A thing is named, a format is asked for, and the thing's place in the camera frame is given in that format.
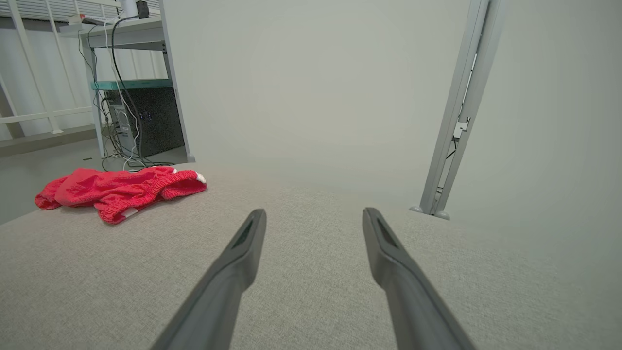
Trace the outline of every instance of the white table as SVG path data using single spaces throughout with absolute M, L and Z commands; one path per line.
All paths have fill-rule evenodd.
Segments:
M 109 24 L 106 30 L 108 31 L 108 45 L 110 45 L 112 24 Z M 97 79 L 97 71 L 91 72 L 91 67 L 95 64 L 95 52 L 93 49 L 98 47 L 106 47 L 106 33 L 104 27 L 97 27 L 91 31 L 93 26 L 91 24 L 74 24 L 70 26 L 62 27 L 60 32 L 64 37 L 76 37 L 81 40 L 83 54 L 85 57 L 86 68 L 86 80 L 89 86 L 89 93 L 91 101 L 95 99 L 95 90 L 92 90 L 91 84 Z M 134 49 L 134 50 L 154 50 L 161 51 L 164 55 L 164 64 L 166 66 L 166 72 L 169 79 L 173 81 L 173 87 L 175 89 L 175 97 L 177 99 L 177 109 L 179 111 L 179 118 L 182 124 L 183 142 L 186 148 L 186 154 L 188 155 L 188 161 L 194 162 L 194 157 L 190 154 L 188 147 L 188 140 L 186 137 L 185 127 L 182 118 L 182 111 L 179 103 L 179 94 L 177 93 L 177 82 L 175 81 L 174 71 L 171 70 L 170 61 L 172 60 L 166 48 L 167 32 L 165 29 L 164 21 L 161 17 L 150 17 L 145 19 L 138 19 L 135 21 L 124 21 L 114 31 L 114 47 L 115 49 Z M 101 111 L 100 109 L 92 105 L 93 109 L 93 123 L 95 124 L 97 132 L 97 142 L 100 148 L 100 155 L 104 157 L 104 146 L 101 135 Z

